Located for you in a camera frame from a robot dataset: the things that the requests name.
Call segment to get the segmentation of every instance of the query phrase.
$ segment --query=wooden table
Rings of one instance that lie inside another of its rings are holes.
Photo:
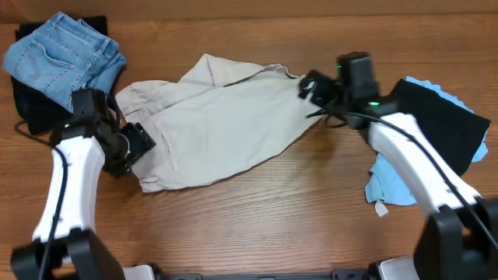
[[[0,52],[15,25],[0,26]],[[369,51],[384,94],[407,75],[430,79],[492,121],[489,154],[464,180],[498,197],[498,16],[344,16],[110,22],[128,59],[117,90],[178,80],[204,53],[294,74],[335,74],[335,58]],[[49,149],[17,135],[9,76],[0,75],[0,276],[30,242],[51,178]],[[155,261],[170,273],[312,272],[410,254],[417,207],[379,218],[364,187],[375,153],[356,131],[314,127],[282,155],[208,187],[143,194],[133,176],[100,176],[96,227],[123,266]]]

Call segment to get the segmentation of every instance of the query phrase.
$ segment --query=garment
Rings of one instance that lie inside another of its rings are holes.
[[[10,46],[3,69],[72,111],[71,92],[83,87],[107,95],[126,64],[116,41],[62,12]]]
[[[143,191],[208,185],[281,153],[319,118],[305,118],[319,108],[298,98],[299,81],[281,65],[205,54],[178,83],[123,89],[126,121],[156,142],[132,167]]]
[[[91,27],[103,35],[107,35],[107,19],[105,16],[94,16],[83,19]],[[30,35],[43,23],[25,23],[16,30],[16,41]],[[32,135],[51,130],[56,124],[71,117],[64,107],[46,97],[42,92],[24,85],[11,76],[14,101],[17,113],[27,122]]]
[[[414,115],[424,136],[457,175],[461,176],[470,162],[481,160],[487,153],[484,138],[490,121],[474,115],[463,102],[441,91],[440,86],[407,77],[398,82],[391,97],[398,100],[401,112]],[[372,177],[365,187],[368,202],[381,199],[394,205],[416,203],[381,154],[370,172]]]

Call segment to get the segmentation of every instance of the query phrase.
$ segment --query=jeans pocket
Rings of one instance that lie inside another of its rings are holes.
[[[59,51],[57,48],[45,47],[39,40],[31,39],[13,69],[14,77],[42,93],[47,93],[55,81],[74,68],[73,64],[59,58],[60,55],[58,57]]]

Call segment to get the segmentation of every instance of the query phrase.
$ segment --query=black cloth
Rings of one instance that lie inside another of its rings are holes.
[[[99,33],[107,36],[107,19],[105,16],[94,16],[83,19]],[[26,23],[16,30],[16,41],[30,35],[44,23]],[[28,125],[32,135],[51,130],[55,125],[72,116],[64,107],[46,97],[42,92],[33,89],[11,76],[14,90],[14,102],[17,113]]]
[[[403,79],[390,96],[398,101],[400,112],[415,117],[424,136],[448,166],[459,176],[465,173],[491,121]]]

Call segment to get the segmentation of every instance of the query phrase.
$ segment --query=clothing tag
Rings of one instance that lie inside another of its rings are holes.
[[[377,212],[379,217],[382,217],[383,215],[389,213],[388,209],[380,199],[377,199],[377,202],[375,202],[375,211]]]

